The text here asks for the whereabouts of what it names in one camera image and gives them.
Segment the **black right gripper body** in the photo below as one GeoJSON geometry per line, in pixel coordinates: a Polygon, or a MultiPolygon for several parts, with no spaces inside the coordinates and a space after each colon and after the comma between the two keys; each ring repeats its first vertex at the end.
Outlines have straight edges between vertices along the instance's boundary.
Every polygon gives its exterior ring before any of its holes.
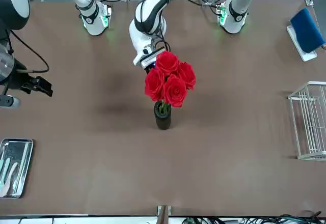
{"type": "Polygon", "coordinates": [[[21,87],[30,80],[26,72],[26,66],[17,59],[9,63],[2,62],[2,85],[8,85],[9,89],[21,89],[21,87]]]}

